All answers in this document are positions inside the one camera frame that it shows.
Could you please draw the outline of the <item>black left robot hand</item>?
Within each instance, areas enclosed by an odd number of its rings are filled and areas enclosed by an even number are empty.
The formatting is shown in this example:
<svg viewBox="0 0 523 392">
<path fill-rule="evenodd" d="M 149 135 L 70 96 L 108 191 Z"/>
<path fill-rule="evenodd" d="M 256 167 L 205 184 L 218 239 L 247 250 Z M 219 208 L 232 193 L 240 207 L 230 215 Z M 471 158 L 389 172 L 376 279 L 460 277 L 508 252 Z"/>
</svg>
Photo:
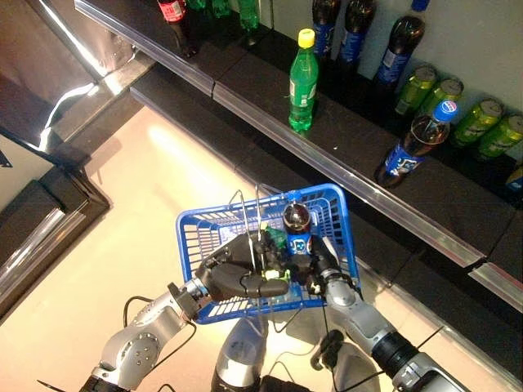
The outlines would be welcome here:
<svg viewBox="0 0 523 392">
<path fill-rule="evenodd" d="M 261 257 L 262 245 L 257 234 L 253 231 L 240 234 L 206 256 L 194 276 L 199 278 L 213 301 L 286 294 L 287 282 L 262 276 Z"/>
</svg>

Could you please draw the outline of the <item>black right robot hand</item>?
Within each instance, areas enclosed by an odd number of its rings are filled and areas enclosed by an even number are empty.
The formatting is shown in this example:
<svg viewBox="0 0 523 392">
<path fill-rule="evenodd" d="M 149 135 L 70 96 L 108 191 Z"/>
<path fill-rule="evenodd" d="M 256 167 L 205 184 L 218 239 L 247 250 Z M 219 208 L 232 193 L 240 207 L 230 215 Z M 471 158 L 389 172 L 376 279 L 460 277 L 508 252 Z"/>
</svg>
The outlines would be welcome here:
<svg viewBox="0 0 523 392">
<path fill-rule="evenodd" d="M 340 271 L 335 247 L 328 237 L 311 236 L 311 250 L 308 254 L 290 256 L 291 278 L 301 285 L 312 276 L 318 278 L 326 270 Z"/>
</svg>

